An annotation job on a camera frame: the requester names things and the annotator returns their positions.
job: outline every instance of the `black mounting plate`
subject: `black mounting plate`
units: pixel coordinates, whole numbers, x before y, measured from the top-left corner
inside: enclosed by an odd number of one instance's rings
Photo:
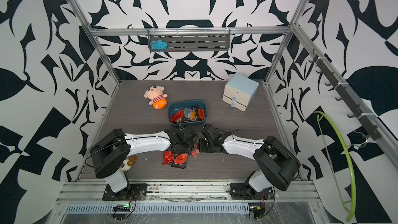
[[[131,187],[130,191],[121,195],[121,194],[119,194],[120,192],[114,193],[108,184],[103,193],[102,200],[103,201],[129,201],[133,192],[134,192],[134,196],[131,199],[132,201],[138,200],[138,198],[140,198],[140,196],[142,196],[142,195],[143,196],[147,195],[148,184],[146,184],[146,183],[130,183],[130,187]]]
[[[231,183],[231,191],[229,192],[233,200],[261,200],[261,195],[264,194],[266,200],[272,188],[263,189],[261,192],[253,190],[246,183]]]

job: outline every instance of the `small drawer cabinet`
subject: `small drawer cabinet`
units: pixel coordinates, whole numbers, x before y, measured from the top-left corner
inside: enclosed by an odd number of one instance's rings
[[[236,73],[226,83],[222,100],[230,104],[231,107],[246,111],[256,94],[258,85],[258,82]]]

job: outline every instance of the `metal vent grille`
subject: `metal vent grille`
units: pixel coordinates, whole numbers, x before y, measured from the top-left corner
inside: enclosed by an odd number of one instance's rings
[[[150,43],[162,40],[168,47],[164,50],[153,50]],[[148,46],[151,51],[227,51],[230,46],[230,34],[219,35],[179,35],[179,36],[154,36],[148,34]]]
[[[66,214],[111,213],[116,203],[70,203]],[[249,214],[247,202],[237,203],[137,203],[136,214],[203,214],[203,213],[235,213]]]
[[[93,214],[93,213],[110,213],[112,206],[117,204],[99,203],[70,203],[68,204],[66,213],[69,214]]]

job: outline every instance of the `small plush animal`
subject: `small plush animal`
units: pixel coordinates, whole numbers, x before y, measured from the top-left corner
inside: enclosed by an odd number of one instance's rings
[[[155,109],[162,109],[167,104],[167,94],[163,94],[164,87],[162,86],[152,86],[147,89],[144,94],[145,98],[149,98],[151,101],[149,102],[150,105],[153,105]]]
[[[128,171],[129,169],[131,169],[132,165],[134,164],[134,162],[135,162],[136,160],[137,160],[137,156],[130,156],[130,157],[127,157],[127,158],[123,161],[122,165],[120,166],[120,167],[122,168],[122,171],[126,172],[126,171]]]

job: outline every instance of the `blue scrubber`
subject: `blue scrubber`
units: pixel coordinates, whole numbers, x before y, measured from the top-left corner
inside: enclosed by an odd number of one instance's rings
[[[162,41],[162,40],[157,40],[157,41],[152,41],[151,43],[150,43],[150,47],[151,47],[151,49],[153,49],[153,50],[159,50],[159,51],[157,51],[157,52],[163,52],[163,51],[161,51],[161,50],[165,50],[165,49],[167,49],[167,42],[164,42],[164,41]]]

